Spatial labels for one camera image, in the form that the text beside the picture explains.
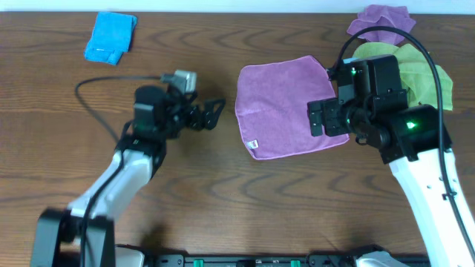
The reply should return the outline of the purple microfiber cloth with label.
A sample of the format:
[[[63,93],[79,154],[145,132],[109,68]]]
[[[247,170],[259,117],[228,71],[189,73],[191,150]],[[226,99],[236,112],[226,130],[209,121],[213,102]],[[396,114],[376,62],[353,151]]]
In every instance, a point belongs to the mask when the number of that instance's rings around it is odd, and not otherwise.
[[[311,134],[307,103],[333,97],[327,72],[313,56],[244,67],[235,115],[246,149],[254,159],[268,160],[345,144],[347,134]]]

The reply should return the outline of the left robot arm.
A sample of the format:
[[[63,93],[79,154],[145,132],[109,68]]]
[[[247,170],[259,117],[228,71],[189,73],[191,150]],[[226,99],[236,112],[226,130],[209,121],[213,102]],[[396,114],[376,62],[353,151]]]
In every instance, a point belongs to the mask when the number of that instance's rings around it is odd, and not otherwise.
[[[216,126],[225,99],[200,107],[195,98],[195,93],[174,87],[136,90],[134,118],[125,123],[108,168],[66,209],[48,208],[40,215],[30,266],[152,265],[138,248],[116,245],[114,222],[162,165],[167,140],[176,139],[184,128]]]

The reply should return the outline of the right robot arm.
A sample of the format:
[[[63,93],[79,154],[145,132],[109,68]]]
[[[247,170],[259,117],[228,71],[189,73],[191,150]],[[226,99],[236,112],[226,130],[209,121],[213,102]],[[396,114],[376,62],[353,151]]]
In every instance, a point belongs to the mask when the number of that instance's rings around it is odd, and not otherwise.
[[[409,106],[393,55],[340,62],[331,78],[338,95],[307,105],[311,134],[355,134],[378,150],[410,203],[430,264],[473,266],[474,219],[438,110]]]

